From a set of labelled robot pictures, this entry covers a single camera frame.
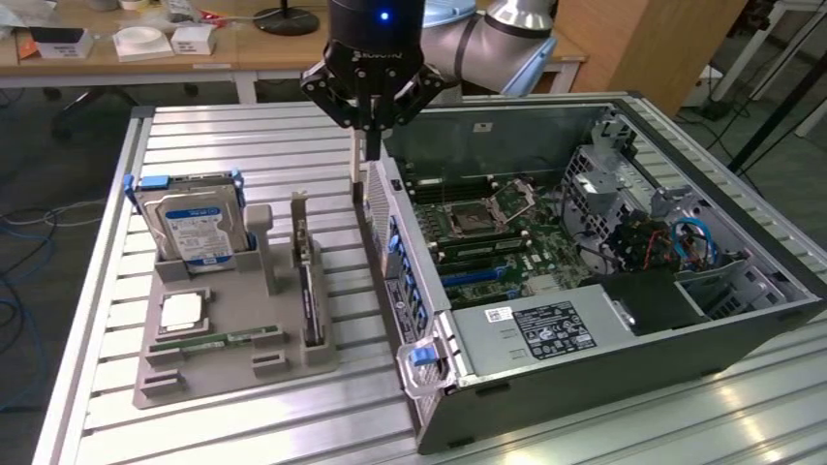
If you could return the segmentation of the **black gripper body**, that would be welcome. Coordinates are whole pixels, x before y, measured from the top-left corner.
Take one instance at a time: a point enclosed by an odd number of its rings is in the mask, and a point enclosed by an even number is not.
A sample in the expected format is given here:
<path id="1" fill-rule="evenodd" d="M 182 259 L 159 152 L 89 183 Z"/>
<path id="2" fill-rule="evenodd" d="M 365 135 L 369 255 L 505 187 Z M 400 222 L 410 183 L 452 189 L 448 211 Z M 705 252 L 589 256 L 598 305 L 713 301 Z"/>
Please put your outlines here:
<path id="1" fill-rule="evenodd" d="M 398 90 L 425 65 L 422 1 L 330 1 L 322 61 L 350 98 Z"/>

